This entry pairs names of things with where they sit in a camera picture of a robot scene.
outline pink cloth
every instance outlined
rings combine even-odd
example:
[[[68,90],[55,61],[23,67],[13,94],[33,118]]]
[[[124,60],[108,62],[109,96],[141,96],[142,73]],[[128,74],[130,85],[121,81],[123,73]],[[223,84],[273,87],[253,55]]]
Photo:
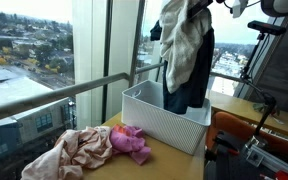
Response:
[[[128,152],[139,165],[142,165],[151,152],[151,148],[145,146],[143,136],[144,132],[140,128],[115,125],[110,135],[113,154]]]
[[[82,167],[94,169],[112,156],[107,126],[67,130],[55,147],[28,164],[22,179],[82,179]]]

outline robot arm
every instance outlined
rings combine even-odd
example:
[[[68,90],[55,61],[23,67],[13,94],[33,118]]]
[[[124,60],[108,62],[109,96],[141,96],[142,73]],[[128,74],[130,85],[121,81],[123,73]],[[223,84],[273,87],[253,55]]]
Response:
[[[272,17],[288,15],[288,0],[261,0],[262,11]]]

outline wooden table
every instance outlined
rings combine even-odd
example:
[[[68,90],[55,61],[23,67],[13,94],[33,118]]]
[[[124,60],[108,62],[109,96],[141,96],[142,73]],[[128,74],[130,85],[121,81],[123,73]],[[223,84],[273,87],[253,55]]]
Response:
[[[258,124],[262,118],[261,113],[253,110],[253,102],[215,91],[207,91],[206,98],[211,101],[212,110],[215,112],[228,112],[253,124]],[[283,121],[284,124],[279,124],[269,116],[263,127],[288,136],[288,112],[281,111],[278,119]]]
[[[104,123],[114,126],[121,123],[121,113]],[[152,148],[149,159],[138,165],[128,154],[112,156],[105,164],[95,170],[84,169],[84,179],[105,180],[199,180],[204,176],[204,145],[202,139],[196,156],[191,156],[167,144],[145,136],[146,145]]]

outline white plastic basket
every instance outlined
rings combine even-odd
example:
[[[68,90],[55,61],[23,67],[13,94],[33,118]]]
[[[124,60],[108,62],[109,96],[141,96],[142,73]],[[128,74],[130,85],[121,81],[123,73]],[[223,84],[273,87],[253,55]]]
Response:
[[[194,155],[211,122],[211,105],[188,108],[185,115],[163,109],[162,84],[144,81],[123,91],[122,122],[137,126],[149,136]]]

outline sky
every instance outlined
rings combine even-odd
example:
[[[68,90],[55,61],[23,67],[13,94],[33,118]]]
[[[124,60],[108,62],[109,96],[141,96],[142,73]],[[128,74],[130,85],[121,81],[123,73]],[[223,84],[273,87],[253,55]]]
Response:
[[[146,0],[147,6],[143,23],[143,34],[150,35],[159,18],[162,5],[169,0]],[[252,4],[258,0],[249,0]],[[226,0],[232,6],[234,0]],[[243,12],[241,17],[233,19],[224,4],[214,1],[209,9],[212,13],[212,26],[215,30],[215,41],[223,43],[256,44],[258,31],[247,28],[247,23],[258,20],[267,22],[260,4],[251,6]],[[72,0],[0,0],[0,11],[11,14],[22,14],[43,19],[66,23],[72,22]]]

